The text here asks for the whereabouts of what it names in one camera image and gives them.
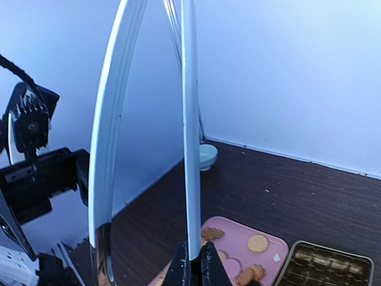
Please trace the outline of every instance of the dark wooden table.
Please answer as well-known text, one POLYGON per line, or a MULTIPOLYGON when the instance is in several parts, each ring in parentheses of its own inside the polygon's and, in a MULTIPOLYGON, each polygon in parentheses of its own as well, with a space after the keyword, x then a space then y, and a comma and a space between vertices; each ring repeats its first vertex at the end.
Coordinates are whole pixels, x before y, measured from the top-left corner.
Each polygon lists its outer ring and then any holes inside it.
MULTIPOLYGON (((381 181, 230 145, 201 175, 204 222, 225 216, 284 239, 306 240, 371 257, 381 285, 381 181)), ((147 285, 186 239, 183 164, 113 220, 118 285, 147 285)), ((72 254, 87 286, 94 285, 89 244, 72 254)))

